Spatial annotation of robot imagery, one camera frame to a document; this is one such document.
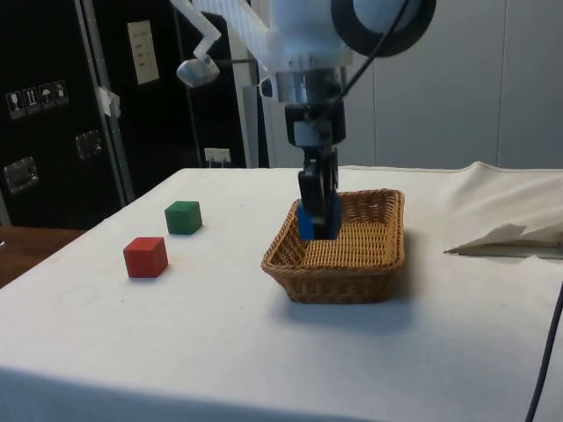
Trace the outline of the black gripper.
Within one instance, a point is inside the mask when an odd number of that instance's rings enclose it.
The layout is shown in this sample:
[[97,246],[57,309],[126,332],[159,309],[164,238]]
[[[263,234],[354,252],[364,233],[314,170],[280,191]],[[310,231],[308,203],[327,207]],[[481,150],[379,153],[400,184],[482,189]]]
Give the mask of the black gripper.
[[[329,105],[286,105],[285,120],[289,143],[294,146],[335,145],[346,138],[345,110],[339,102]],[[301,199],[312,226],[314,239],[328,237],[328,197],[338,189],[338,150],[305,149],[303,169],[298,173]]]

